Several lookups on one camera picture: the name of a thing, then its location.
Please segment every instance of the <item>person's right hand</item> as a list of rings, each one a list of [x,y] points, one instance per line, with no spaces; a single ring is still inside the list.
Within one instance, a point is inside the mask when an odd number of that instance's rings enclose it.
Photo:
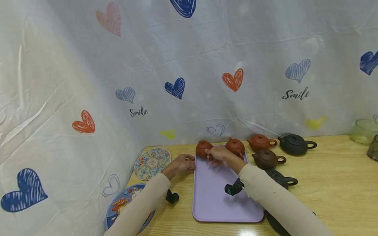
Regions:
[[[226,162],[227,158],[234,156],[234,154],[227,150],[223,145],[215,146],[212,149],[206,149],[205,152],[208,154],[210,165],[223,164],[228,166]]]

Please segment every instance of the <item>yellow heart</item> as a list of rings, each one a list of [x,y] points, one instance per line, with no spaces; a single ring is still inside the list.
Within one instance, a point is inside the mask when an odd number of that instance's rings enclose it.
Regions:
[[[319,119],[317,120],[305,120],[305,125],[307,126],[307,128],[309,129],[312,129],[312,130],[317,130],[319,129],[320,127],[322,127],[322,125],[327,121],[328,117],[327,116],[322,116],[320,117]]]
[[[162,130],[162,131],[160,131],[160,134],[161,134],[161,136],[163,136],[167,139],[170,139],[170,140],[174,140],[175,137],[176,137],[176,131],[175,130],[168,130],[168,132],[165,131],[165,130]]]

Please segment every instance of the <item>glass cup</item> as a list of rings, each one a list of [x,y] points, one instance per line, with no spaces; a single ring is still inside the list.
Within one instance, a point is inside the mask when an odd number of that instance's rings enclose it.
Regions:
[[[357,120],[350,138],[359,144],[370,144],[375,135],[378,134],[378,124],[372,119]]]
[[[374,139],[369,146],[369,150],[367,151],[367,155],[371,159],[378,161],[378,135],[374,136]]]

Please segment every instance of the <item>purple tray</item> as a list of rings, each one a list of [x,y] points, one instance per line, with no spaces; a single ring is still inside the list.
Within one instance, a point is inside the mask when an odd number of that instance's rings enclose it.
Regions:
[[[210,166],[207,160],[196,156],[194,172],[193,217],[201,222],[260,222],[263,208],[242,190],[231,196],[226,184],[238,178],[229,167]]]

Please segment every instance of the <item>round coaster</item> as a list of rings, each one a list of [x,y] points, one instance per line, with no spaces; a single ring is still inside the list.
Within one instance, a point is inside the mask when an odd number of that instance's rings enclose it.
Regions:
[[[108,230],[113,223],[116,221],[117,217],[121,214],[121,212],[127,207],[127,205],[144,189],[145,184],[136,184],[126,188],[122,191],[115,199],[112,201],[110,206],[108,207],[108,211],[106,212],[106,219],[105,219],[105,228]],[[142,228],[139,230],[140,233],[144,228],[148,225],[151,221],[153,214],[155,211],[151,212],[146,221],[144,222]]]
[[[161,172],[171,160],[170,152],[164,148],[154,148],[143,153],[134,165],[135,176],[140,180],[150,180]]]

